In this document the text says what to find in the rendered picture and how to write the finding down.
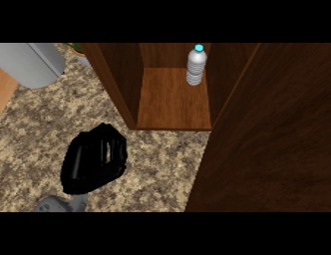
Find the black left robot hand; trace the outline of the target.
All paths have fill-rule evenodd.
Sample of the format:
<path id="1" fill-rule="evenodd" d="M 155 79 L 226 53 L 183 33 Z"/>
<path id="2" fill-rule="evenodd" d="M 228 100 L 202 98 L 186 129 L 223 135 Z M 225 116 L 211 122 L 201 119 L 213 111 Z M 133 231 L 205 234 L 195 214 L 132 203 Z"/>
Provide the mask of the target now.
<path id="1" fill-rule="evenodd" d="M 86 194 L 118 179 L 127 159 L 127 139 L 111 124 L 81 131 L 71 141 L 62 165 L 63 192 Z"/>

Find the brown wooden cabinet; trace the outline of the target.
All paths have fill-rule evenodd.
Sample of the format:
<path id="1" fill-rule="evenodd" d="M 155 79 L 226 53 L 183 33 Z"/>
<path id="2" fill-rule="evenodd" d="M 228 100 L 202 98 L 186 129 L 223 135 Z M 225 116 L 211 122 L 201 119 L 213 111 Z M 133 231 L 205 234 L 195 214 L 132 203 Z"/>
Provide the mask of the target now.
<path id="1" fill-rule="evenodd" d="M 186 82 L 192 43 L 84 43 L 92 67 L 134 130 L 214 128 L 256 43 L 207 43 L 201 84 Z"/>

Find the clear plastic water bottle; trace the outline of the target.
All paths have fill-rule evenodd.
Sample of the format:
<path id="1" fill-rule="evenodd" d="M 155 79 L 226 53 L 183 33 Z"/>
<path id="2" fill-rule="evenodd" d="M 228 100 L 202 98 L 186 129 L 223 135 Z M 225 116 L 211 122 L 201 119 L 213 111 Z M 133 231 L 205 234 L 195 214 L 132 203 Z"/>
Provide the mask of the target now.
<path id="1" fill-rule="evenodd" d="M 194 45 L 188 54 L 185 79 L 191 86 L 198 86 L 202 80 L 202 72 L 207 62 L 207 53 L 201 44 Z"/>

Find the dark brown cabinet door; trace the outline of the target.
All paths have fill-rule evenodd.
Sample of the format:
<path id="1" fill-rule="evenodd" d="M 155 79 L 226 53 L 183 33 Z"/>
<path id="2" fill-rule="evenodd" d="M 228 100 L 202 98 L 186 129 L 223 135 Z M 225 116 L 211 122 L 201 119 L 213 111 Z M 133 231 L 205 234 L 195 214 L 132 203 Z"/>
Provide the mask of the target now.
<path id="1" fill-rule="evenodd" d="M 186 211 L 331 211 L 331 43 L 259 44 Z"/>

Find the grey rounded appliance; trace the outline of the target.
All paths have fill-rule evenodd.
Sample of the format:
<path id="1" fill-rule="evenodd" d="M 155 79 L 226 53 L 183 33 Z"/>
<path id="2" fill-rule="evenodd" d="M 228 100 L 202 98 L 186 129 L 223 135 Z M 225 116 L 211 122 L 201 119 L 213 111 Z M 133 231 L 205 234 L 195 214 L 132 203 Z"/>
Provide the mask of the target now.
<path id="1" fill-rule="evenodd" d="M 61 79 L 66 60 L 53 43 L 0 43 L 0 68 L 24 87 L 40 89 Z"/>

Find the green potted plant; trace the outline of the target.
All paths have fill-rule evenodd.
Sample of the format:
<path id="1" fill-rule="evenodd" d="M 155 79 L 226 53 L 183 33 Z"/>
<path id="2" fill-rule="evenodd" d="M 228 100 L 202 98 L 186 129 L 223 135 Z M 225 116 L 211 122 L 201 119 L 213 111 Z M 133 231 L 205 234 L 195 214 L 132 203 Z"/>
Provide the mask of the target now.
<path id="1" fill-rule="evenodd" d="M 71 48 L 77 59 L 80 61 L 80 63 L 86 66 L 86 67 L 92 67 L 92 64 L 89 62 L 87 56 L 84 54 L 84 50 L 81 48 L 80 43 L 65 43 L 65 45 Z"/>

